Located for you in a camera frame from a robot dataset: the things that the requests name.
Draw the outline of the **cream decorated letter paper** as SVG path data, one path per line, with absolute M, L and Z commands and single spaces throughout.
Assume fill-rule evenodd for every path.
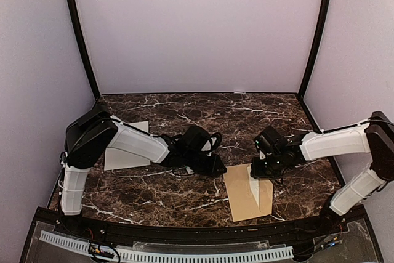
M 272 213 L 273 183 L 268 179 L 255 179 L 251 176 L 251 165 L 247 165 L 249 188 L 259 213 L 267 216 Z

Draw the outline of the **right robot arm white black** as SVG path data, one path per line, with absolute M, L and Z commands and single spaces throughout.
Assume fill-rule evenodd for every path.
M 254 145 L 259 156 L 251 161 L 250 175 L 255 179 L 281 181 L 288 169 L 322 158 L 366 160 L 362 171 L 327 199 L 314 222 L 321 235 L 336 227 L 354 206 L 393 182 L 393 121 L 382 111 L 348 126 L 287 137 L 269 126 L 254 138 Z

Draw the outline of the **grey paper sheet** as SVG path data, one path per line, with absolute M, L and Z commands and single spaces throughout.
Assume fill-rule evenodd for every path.
M 119 134 L 116 134 L 110 145 L 104 153 L 104 170 L 118 170 L 149 166 L 151 161 L 138 155 L 132 146 L 125 144 L 127 139 L 126 123 L 115 121 L 115 125 L 119 128 Z

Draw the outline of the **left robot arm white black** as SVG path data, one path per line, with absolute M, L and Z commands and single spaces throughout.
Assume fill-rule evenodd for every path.
M 222 142 L 219 132 L 209 134 L 192 125 L 184 134 L 159 136 L 145 132 L 113 116 L 106 106 L 95 105 L 72 122 L 65 132 L 65 147 L 60 156 L 64 168 L 59 201 L 65 215 L 63 226 L 74 236 L 87 230 L 82 197 L 87 175 L 108 148 L 145 158 L 164 167 L 189 167 L 194 173 L 217 177 L 227 169 L 215 150 Z

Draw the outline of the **brown paper envelope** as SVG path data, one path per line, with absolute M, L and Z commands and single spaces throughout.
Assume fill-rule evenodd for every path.
M 223 175 L 233 222 L 263 217 L 249 188 L 247 165 L 228 166 Z

